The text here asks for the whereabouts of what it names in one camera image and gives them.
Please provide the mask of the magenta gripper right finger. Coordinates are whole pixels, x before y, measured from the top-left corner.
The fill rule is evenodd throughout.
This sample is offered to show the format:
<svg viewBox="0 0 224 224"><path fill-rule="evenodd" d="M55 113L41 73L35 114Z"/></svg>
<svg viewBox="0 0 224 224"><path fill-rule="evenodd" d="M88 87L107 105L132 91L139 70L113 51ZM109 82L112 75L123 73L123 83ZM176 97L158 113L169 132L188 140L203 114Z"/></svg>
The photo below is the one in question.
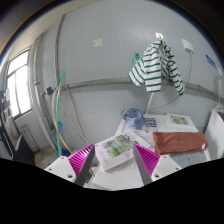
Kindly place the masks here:
<svg viewBox="0 0 224 224"><path fill-rule="evenodd" d="M134 144L133 155L144 185L152 183L152 173L159 162L160 156L151 150Z"/></svg>

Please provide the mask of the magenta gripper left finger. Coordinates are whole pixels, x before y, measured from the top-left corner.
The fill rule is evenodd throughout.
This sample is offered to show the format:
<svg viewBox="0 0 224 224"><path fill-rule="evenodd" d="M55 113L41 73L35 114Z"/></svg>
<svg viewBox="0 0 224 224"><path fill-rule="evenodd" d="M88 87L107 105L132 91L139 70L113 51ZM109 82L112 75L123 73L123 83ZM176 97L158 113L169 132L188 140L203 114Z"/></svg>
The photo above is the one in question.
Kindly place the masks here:
<svg viewBox="0 0 224 224"><path fill-rule="evenodd" d="M78 186L84 185L94 156L95 156L95 146L90 145L68 157L69 163L76 174L76 180L75 180L76 185Z"/></svg>

